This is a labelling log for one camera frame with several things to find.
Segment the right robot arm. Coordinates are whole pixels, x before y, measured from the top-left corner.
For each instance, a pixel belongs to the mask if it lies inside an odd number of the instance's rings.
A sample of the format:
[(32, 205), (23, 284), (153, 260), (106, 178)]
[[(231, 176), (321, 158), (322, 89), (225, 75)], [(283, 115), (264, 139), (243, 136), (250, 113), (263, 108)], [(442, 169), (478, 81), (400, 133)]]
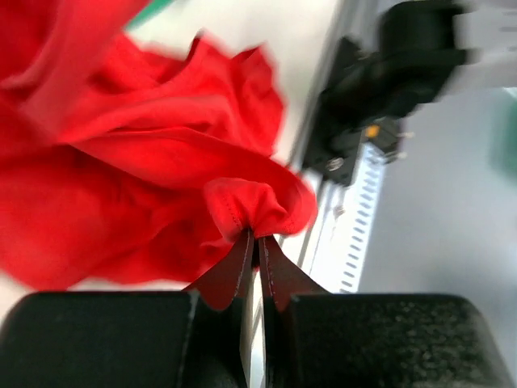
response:
[(442, 95), (516, 85), (514, 1), (404, 1), (366, 34), (340, 34), (318, 99), (325, 139), (401, 119)]

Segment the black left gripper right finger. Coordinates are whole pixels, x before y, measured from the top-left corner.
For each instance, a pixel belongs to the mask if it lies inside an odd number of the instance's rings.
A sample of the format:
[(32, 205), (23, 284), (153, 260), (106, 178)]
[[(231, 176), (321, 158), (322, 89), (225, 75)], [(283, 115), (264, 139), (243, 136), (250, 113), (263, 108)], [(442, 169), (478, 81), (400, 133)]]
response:
[(439, 293), (324, 290), (257, 242), (267, 387), (512, 387), (481, 312)]

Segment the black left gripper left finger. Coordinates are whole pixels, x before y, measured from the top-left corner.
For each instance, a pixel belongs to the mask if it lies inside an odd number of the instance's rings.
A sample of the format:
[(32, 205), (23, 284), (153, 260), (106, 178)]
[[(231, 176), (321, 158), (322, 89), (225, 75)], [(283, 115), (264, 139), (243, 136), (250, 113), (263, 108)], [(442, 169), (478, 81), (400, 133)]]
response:
[(181, 291), (39, 292), (1, 328), (4, 387), (244, 387), (254, 237)]

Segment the red tank top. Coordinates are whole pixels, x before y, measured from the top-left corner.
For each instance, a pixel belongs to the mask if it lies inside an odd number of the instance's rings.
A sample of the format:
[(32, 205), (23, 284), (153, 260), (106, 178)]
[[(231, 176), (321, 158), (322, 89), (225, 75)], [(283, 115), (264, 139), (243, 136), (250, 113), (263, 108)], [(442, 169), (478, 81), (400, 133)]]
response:
[(313, 192), (272, 159), (262, 47), (136, 46), (142, 1), (1, 4), (1, 269), (33, 289), (190, 282), (243, 230), (297, 234)]

